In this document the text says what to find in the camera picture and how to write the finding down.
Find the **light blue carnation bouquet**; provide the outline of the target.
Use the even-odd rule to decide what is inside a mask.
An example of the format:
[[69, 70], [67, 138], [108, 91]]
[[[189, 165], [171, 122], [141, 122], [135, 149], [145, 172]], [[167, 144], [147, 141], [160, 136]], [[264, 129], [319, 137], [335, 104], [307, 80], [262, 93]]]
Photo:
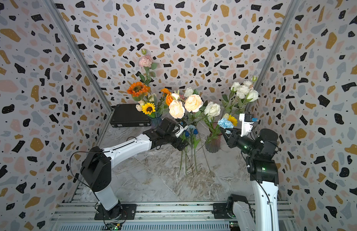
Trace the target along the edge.
[[223, 128], [223, 129], [233, 129], [234, 125], [231, 121], [229, 121], [226, 118], [222, 118], [218, 121], [218, 126]]

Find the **small blue tulip flower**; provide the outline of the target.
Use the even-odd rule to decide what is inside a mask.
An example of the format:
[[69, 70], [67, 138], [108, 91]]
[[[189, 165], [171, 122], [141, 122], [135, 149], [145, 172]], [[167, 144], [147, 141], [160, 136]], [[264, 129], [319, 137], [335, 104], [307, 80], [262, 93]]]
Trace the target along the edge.
[[197, 169], [197, 159], [196, 159], [196, 150], [197, 150], [197, 146], [200, 142], [200, 139], [198, 138], [198, 130], [197, 129], [193, 129], [192, 130], [192, 135], [191, 135], [191, 144], [192, 144], [192, 152], [193, 152], [193, 159], [194, 159], [194, 166], [195, 166], [195, 171], [198, 172]]

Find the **brown ribbed glass vase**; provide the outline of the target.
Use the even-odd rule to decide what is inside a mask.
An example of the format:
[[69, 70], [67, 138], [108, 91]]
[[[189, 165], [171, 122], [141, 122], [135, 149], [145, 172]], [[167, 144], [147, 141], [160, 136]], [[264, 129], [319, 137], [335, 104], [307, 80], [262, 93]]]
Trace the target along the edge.
[[221, 131], [211, 132], [206, 139], [205, 148], [209, 153], [216, 153], [220, 149], [221, 145]]

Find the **purple ribbed glass vase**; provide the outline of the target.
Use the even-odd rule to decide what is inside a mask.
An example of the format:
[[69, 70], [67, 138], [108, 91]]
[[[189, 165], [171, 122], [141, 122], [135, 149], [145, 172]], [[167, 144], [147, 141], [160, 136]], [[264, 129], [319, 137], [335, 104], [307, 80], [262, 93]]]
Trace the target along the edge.
[[156, 129], [162, 123], [162, 115], [161, 114], [156, 114], [154, 117], [151, 117], [150, 120], [151, 120], [151, 128], [152, 129]]

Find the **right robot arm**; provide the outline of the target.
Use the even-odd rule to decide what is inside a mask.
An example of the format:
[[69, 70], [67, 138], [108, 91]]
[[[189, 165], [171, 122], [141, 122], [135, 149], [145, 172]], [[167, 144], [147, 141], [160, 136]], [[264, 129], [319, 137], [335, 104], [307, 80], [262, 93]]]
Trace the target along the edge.
[[255, 214], [244, 196], [232, 195], [227, 201], [227, 215], [238, 221], [242, 231], [278, 231], [278, 169], [272, 159], [278, 135], [270, 129], [260, 130], [252, 140], [240, 129], [221, 129], [229, 148], [239, 148], [245, 158], [254, 191]]

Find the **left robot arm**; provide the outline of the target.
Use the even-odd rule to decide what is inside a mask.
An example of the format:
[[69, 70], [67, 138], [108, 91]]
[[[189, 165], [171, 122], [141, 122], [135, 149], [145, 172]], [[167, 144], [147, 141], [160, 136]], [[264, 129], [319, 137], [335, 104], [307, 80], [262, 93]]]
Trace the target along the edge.
[[122, 217], [123, 207], [112, 189], [112, 169], [123, 161], [139, 154], [170, 144], [179, 151], [188, 146], [181, 135], [189, 128], [185, 122], [164, 118], [156, 127], [144, 131], [124, 143], [107, 147], [91, 148], [82, 162], [80, 174], [82, 184], [87, 186], [100, 202], [98, 212], [108, 219]]

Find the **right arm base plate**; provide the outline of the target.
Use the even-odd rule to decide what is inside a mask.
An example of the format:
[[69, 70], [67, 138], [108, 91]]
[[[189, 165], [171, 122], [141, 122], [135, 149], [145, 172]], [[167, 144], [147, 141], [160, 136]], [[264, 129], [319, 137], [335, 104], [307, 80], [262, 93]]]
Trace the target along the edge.
[[242, 201], [233, 202], [231, 206], [226, 203], [214, 203], [212, 213], [215, 219], [235, 219], [240, 218], [242, 215], [253, 217], [250, 205]]

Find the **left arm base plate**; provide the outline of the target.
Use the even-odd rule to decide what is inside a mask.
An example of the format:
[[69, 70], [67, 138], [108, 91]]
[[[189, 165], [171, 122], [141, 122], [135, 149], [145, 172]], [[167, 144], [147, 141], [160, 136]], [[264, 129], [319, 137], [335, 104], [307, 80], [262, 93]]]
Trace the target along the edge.
[[137, 204], [117, 204], [111, 210], [106, 210], [103, 205], [97, 207], [95, 220], [133, 220]]

